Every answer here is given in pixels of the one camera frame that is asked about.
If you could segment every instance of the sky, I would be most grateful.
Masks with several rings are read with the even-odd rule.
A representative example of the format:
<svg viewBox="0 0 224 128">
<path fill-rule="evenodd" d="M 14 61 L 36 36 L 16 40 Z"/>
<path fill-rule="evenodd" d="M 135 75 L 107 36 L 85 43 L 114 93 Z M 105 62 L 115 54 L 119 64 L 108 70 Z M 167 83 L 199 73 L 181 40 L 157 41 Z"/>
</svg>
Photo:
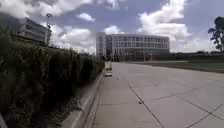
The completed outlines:
<svg viewBox="0 0 224 128">
<path fill-rule="evenodd" d="M 168 36 L 172 52 L 211 51 L 208 29 L 224 0 L 0 0 L 0 12 L 46 26 L 51 44 L 95 53 L 96 33 Z"/>
</svg>

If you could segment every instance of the hedge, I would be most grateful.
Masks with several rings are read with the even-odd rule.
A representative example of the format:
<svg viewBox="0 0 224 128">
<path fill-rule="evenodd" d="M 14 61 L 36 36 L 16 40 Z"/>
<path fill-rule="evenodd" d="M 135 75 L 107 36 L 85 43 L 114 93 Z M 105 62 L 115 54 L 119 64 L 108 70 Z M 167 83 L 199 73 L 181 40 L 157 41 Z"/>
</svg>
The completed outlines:
<svg viewBox="0 0 224 128">
<path fill-rule="evenodd" d="M 47 127 L 49 114 L 77 103 L 78 90 L 103 68 L 103 61 L 88 54 L 13 42 L 0 34 L 0 112 L 9 128 Z"/>
<path fill-rule="evenodd" d="M 195 54 L 189 63 L 224 63 L 224 54 Z"/>
</svg>

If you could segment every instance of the street light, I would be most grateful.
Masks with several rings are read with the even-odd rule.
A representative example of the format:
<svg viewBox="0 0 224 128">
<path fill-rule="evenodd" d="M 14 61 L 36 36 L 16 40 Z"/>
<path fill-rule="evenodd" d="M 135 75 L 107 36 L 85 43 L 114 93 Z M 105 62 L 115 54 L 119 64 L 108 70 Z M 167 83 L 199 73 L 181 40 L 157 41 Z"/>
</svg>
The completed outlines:
<svg viewBox="0 0 224 128">
<path fill-rule="evenodd" d="M 46 15 L 47 16 L 47 25 L 46 25 L 46 32 L 45 32 L 45 44 L 48 44 L 48 29 L 50 29 L 50 25 L 49 25 L 49 19 L 50 19 L 50 17 L 52 17 L 52 15 L 51 14 L 47 14 Z"/>
</svg>

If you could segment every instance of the walkway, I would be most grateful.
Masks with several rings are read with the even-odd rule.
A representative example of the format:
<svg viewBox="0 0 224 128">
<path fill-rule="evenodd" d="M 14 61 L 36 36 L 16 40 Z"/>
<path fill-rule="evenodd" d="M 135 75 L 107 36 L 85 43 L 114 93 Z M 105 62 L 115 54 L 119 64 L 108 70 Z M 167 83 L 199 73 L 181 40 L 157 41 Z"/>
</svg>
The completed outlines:
<svg viewBox="0 0 224 128">
<path fill-rule="evenodd" d="M 224 75 L 113 64 L 94 128 L 224 128 Z"/>
</svg>

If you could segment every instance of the building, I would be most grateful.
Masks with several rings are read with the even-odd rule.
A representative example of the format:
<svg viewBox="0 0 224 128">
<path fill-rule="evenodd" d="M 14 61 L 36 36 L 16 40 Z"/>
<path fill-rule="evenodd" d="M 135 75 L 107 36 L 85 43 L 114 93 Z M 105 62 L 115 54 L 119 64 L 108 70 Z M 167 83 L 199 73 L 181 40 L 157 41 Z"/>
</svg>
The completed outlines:
<svg viewBox="0 0 224 128">
<path fill-rule="evenodd" d="M 28 19 L 19 20 L 18 34 L 45 43 L 46 27 Z M 47 42 L 49 42 L 51 30 L 48 29 Z"/>
<path fill-rule="evenodd" d="M 169 37 L 97 33 L 96 54 L 119 61 L 149 60 L 170 52 Z"/>
</svg>

